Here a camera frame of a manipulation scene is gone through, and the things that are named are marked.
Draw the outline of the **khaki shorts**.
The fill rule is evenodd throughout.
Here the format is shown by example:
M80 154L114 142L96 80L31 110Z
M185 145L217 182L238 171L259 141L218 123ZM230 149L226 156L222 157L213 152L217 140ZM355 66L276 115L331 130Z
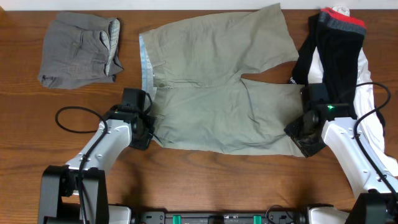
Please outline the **khaki shorts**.
M284 131L302 114L300 86L246 79L299 57L278 4L173 22L139 43L160 146L301 156Z

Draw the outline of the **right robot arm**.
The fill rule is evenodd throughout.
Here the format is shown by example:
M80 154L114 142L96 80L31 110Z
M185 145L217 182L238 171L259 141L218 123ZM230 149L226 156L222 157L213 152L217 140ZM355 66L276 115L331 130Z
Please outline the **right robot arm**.
M397 223L397 179L364 137L361 118L349 115L347 103L333 103L325 84L300 90L304 114L284 131L305 157L324 147L336 156L356 199L350 212L331 205L309 205L295 223Z

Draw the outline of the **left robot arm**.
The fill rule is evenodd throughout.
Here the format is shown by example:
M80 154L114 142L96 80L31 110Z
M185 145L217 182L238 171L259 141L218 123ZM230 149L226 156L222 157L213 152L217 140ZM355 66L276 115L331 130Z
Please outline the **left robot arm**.
M87 145L63 166L48 166L41 179L39 223L137 223L127 205L108 202L106 175L127 147L146 150L154 137L150 94L126 88L122 101L99 117Z

